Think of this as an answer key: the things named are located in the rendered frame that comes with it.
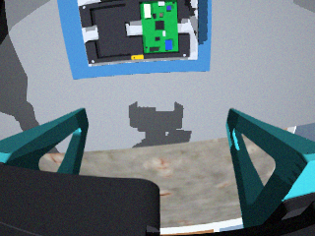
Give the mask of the green circuit board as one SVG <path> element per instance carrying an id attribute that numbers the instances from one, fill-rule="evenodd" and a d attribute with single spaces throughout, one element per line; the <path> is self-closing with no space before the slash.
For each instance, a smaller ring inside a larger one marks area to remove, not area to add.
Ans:
<path id="1" fill-rule="evenodd" d="M 140 8 L 144 53 L 178 51 L 177 0 L 140 2 Z"/>

